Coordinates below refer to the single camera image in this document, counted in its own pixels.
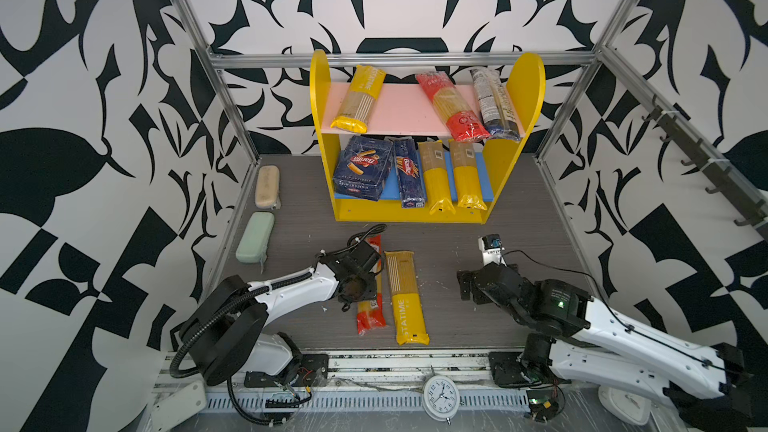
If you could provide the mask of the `blue Barilla pasta box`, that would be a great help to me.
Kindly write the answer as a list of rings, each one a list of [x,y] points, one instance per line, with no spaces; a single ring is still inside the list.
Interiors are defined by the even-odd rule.
[[[392,141],[352,136],[332,176],[334,191],[357,199],[378,201],[393,160]]]

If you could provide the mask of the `blue Barilla spaghetti bag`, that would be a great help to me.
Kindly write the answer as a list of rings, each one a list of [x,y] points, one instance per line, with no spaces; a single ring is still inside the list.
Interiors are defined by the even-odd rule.
[[[393,138],[392,142],[401,206],[405,209],[423,208],[427,197],[416,143],[412,137]]]

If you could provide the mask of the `yellow spaghetti bag with barcode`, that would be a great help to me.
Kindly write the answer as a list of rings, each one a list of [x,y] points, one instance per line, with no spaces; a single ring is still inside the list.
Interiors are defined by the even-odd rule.
[[[457,193],[457,206],[486,211],[474,146],[469,142],[450,141],[449,152]]]

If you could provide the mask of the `plain yellow spaghetti bag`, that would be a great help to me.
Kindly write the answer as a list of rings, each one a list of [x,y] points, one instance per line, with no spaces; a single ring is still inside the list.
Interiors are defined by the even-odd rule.
[[[450,192],[443,144],[439,141],[420,142],[418,150],[429,213],[454,214],[456,210]]]

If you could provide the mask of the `clear blue label noodle pack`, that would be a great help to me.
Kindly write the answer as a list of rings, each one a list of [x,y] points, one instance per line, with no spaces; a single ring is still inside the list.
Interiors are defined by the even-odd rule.
[[[523,132],[499,72],[487,67],[473,67],[469,71],[480,117],[490,137],[520,142]]]

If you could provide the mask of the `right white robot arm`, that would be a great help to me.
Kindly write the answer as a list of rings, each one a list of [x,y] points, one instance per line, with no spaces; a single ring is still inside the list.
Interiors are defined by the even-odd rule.
[[[745,431],[750,376],[741,351],[698,345],[625,316],[567,282],[532,282],[489,262],[457,274],[463,300],[492,303],[530,329],[501,385],[580,381],[674,408],[701,431]]]

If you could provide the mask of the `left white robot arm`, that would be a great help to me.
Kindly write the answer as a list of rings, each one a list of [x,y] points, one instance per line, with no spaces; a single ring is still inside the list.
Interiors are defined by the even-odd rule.
[[[199,374],[206,385],[216,386],[245,371],[291,383],[301,351],[286,334],[265,335],[263,329],[315,303],[336,300],[346,311],[375,299],[380,260],[380,252],[359,240],[322,252],[314,265],[283,277],[261,282],[245,282],[238,275],[226,278],[183,324],[170,376]]]

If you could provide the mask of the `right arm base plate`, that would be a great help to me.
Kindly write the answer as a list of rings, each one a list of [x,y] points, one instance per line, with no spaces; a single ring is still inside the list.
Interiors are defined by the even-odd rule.
[[[494,384],[500,388],[527,388],[541,384],[541,379],[528,371],[519,360],[519,352],[493,351],[488,354],[489,370]]]

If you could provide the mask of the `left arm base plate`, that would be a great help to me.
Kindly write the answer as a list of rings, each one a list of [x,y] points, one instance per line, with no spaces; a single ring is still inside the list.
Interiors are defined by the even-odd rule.
[[[327,378],[329,367],[328,354],[303,354],[293,358],[277,375],[248,371],[245,374],[246,388],[266,388],[272,386],[312,386],[317,381]]]

